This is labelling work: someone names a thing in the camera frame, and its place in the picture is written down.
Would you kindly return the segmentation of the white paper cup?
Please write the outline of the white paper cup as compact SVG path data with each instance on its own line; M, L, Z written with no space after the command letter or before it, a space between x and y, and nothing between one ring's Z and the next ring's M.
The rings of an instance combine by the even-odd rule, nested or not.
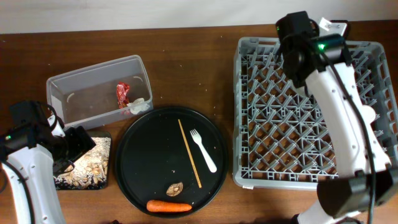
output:
M372 123L376 119L376 112L368 105L362 105L360 109L361 115L365 122Z

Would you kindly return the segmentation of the brown walnut shell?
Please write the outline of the brown walnut shell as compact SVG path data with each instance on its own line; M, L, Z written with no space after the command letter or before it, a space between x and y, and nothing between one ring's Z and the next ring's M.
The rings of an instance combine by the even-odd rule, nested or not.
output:
M169 188L166 191L166 195L168 195L170 197L175 197L178 194L180 194L182 192L182 190L183 190L182 182L174 183L169 186Z

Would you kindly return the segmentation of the orange carrot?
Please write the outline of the orange carrot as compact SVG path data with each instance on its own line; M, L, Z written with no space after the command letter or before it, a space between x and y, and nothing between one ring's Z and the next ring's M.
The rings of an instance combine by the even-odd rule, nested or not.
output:
M160 200L150 200L147 202L146 209L150 212L187 212L192 209L192 206L186 203L172 203Z

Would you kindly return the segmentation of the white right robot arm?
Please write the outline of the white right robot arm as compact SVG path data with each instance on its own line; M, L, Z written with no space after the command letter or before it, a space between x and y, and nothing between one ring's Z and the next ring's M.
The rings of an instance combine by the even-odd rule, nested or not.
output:
M317 185L317 201L293 223L356 223L362 212L397 193L397 169L371 127L375 111L361 102L353 59L341 34L321 35L305 11L276 22L284 73L297 91L316 99L336 157L337 179Z

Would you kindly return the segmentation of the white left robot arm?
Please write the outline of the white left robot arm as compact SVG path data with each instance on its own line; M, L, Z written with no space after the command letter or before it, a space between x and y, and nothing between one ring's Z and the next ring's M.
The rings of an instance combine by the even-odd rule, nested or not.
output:
M45 115L45 109L53 113ZM65 223L54 178L95 147L79 126L64 128L54 108L24 100L9 108L15 124L1 136L1 165L11 186L18 223Z

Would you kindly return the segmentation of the white tissue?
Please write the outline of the white tissue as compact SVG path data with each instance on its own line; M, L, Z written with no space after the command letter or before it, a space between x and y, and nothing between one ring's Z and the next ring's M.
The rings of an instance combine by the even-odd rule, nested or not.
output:
M129 111L133 115L137 115L141 112L147 111L150 108L150 105L145 102L145 99L138 98L134 100L132 103L128 103Z

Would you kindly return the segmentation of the white plastic fork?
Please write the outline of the white plastic fork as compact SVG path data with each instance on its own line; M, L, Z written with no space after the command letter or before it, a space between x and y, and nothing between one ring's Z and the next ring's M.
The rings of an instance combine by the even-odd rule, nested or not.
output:
M192 136L193 141L200 148L203 158L204 158L210 172L215 173L217 171L217 167L216 167L213 159L210 157L207 150L205 149L205 147L202 143L202 138L201 138L200 134L198 133L198 131L196 129L190 130L190 134Z

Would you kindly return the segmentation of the wooden chopstick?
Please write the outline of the wooden chopstick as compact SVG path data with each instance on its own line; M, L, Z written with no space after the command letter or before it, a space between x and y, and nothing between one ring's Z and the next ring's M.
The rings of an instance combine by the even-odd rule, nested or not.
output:
M178 119L177 121L178 121L178 125L179 125L179 127L180 127L180 131L181 131L181 134L182 134L182 137L183 137L183 141L184 141L184 144L185 144L187 153L188 153L188 157L189 157L189 160L190 160L192 169L193 169L193 173L194 173L194 175L195 175L195 178L196 178L198 187L199 187L199 189L201 189L201 188L202 188L201 180L200 180L200 177L199 177L199 175L198 175L197 168L196 168L196 166L195 166L195 162L194 162L194 160L193 160L192 153L191 153L191 151L190 151L190 148L189 148L189 145L188 145L188 142L187 142L187 138L186 138L185 132L184 132L184 130L183 130L183 126L182 126L181 120Z

